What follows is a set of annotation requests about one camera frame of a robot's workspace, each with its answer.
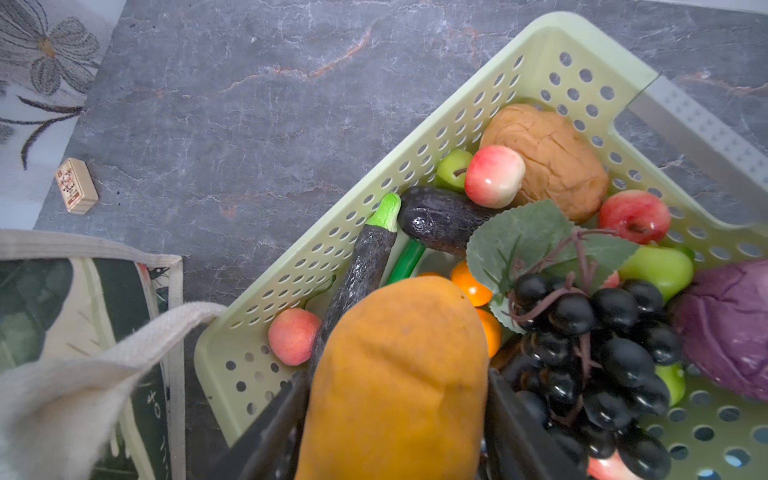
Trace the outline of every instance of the green apple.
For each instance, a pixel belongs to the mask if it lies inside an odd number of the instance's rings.
[[[674,248],[642,245],[619,269],[622,280],[645,280],[659,289],[664,302],[694,279],[694,262]]]
[[[670,390],[670,407],[678,404],[685,396],[685,372],[680,363],[669,366],[656,365],[656,375],[661,377]]]
[[[472,161],[472,154],[466,150],[451,150],[437,166],[435,186],[464,193],[464,180],[467,178],[466,169]]]

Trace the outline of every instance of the basket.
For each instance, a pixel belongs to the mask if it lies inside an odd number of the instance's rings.
[[[267,330],[275,315],[344,274],[357,233],[384,194],[431,182],[442,157],[453,148],[477,148],[491,117],[515,102],[567,116],[594,145],[611,177],[611,193],[634,188],[660,196],[673,215],[665,242],[693,249],[698,268],[761,257],[768,246],[765,227],[735,227],[710,216],[616,132],[614,119],[629,107],[662,134],[674,132],[670,142],[682,141],[675,145],[679,151],[695,147],[697,163],[732,191],[740,182],[747,200],[764,200],[768,176],[757,178],[762,174],[749,169],[765,157],[582,17],[544,15],[429,115],[200,336],[195,369],[228,444],[296,371],[270,352]],[[390,266],[405,244],[402,237]],[[307,308],[322,316],[333,292]],[[703,377],[689,376],[687,392],[668,418],[647,425],[673,453],[670,478],[764,478],[768,408]],[[698,439],[705,436],[712,438]],[[732,465],[738,462],[742,467]]]

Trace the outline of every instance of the orange fruit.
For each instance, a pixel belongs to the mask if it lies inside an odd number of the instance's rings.
[[[493,358],[502,347],[502,325],[493,314],[479,308],[475,310],[480,315],[480,323],[485,331],[485,339],[488,341],[488,358]]]
[[[474,306],[483,306],[490,302],[491,297],[493,297],[493,292],[485,288],[482,283],[475,280],[469,272],[467,260],[462,260],[459,265],[453,267],[451,281],[458,285],[458,288],[464,290],[464,293],[467,294],[469,301],[472,302],[472,305]]]

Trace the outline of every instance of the basket handle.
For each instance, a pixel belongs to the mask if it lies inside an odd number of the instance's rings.
[[[664,76],[627,108],[678,152],[768,220],[768,158]]]

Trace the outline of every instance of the green leaf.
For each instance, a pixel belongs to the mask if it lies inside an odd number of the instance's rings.
[[[491,311],[509,329],[519,332],[507,311],[506,294],[515,283],[514,261],[525,270],[546,257],[571,234],[574,224],[552,200],[502,212],[482,224],[469,239],[467,264],[473,277],[493,293]]]
[[[587,262],[591,263],[593,260],[598,262],[598,270],[592,278],[592,292],[599,289],[605,280],[640,248],[636,243],[605,233],[585,235],[583,244]],[[566,276],[569,272],[576,272],[576,284],[582,286],[576,247],[572,244],[565,247],[558,255],[556,263],[545,268],[544,271],[558,276]]]

